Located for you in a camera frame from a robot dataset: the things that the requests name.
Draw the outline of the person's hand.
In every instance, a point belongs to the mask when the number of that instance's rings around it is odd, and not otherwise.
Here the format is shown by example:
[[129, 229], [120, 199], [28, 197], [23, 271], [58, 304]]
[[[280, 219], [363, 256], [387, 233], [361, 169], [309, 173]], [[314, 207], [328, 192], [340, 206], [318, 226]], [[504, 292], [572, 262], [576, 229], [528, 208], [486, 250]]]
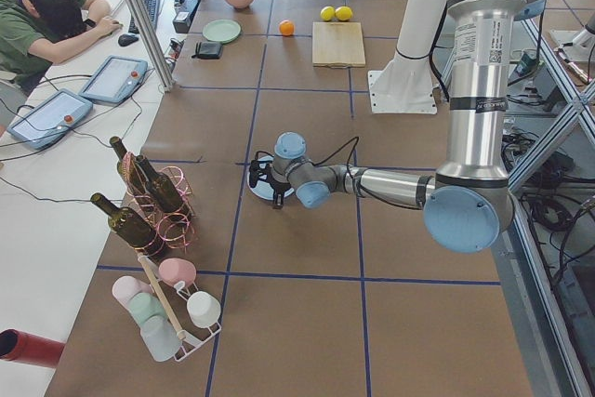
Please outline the person's hand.
[[118, 32], [123, 28], [123, 24], [112, 17], [106, 16], [97, 21], [94, 31], [99, 37], [105, 37]]

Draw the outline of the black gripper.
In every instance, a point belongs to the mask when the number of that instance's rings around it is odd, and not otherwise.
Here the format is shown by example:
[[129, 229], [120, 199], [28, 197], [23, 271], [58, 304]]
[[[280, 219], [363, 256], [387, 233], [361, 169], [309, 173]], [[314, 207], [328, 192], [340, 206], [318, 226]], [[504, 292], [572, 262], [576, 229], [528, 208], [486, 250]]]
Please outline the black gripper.
[[273, 189], [272, 207], [283, 208], [284, 198], [291, 194], [290, 183], [284, 175], [277, 172], [273, 167], [270, 168], [269, 183]]

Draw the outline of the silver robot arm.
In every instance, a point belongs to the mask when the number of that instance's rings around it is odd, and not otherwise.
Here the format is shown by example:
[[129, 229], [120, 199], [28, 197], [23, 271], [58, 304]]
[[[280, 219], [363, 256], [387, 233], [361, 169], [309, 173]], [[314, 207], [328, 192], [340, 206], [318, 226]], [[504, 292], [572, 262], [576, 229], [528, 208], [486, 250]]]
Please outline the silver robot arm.
[[306, 154], [305, 139], [283, 133], [267, 161], [254, 160], [251, 186], [266, 182], [281, 207], [293, 191], [307, 208], [334, 192], [419, 209], [432, 238], [460, 253], [491, 246], [510, 225], [514, 204], [500, 148], [511, 32], [515, 21], [544, 11], [546, 0], [408, 0], [393, 58], [369, 84], [376, 112], [426, 112], [433, 103], [432, 51], [445, 18], [455, 23], [446, 159], [429, 176], [324, 165]]

